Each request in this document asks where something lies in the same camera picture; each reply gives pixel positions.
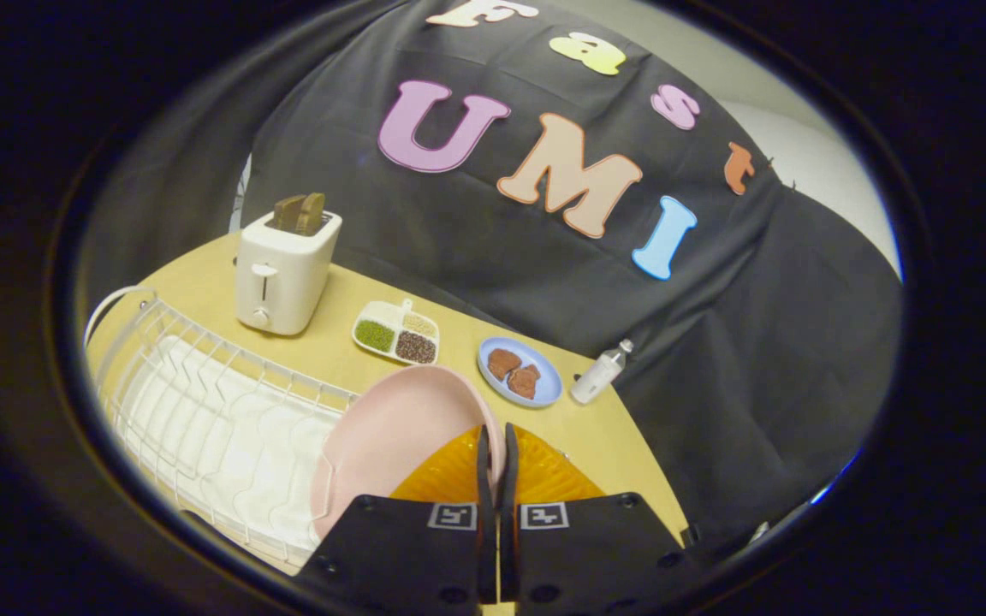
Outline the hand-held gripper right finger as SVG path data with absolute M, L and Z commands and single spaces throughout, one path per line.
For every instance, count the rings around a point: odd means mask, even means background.
M 506 426 L 500 482 L 500 599 L 515 605 L 664 605 L 699 561 L 637 492 L 523 500 L 524 430 Z

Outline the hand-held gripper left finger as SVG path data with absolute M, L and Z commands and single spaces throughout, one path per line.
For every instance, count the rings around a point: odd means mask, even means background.
M 476 499 L 357 495 L 294 581 L 348 606 L 482 606 L 498 600 L 488 472 Z

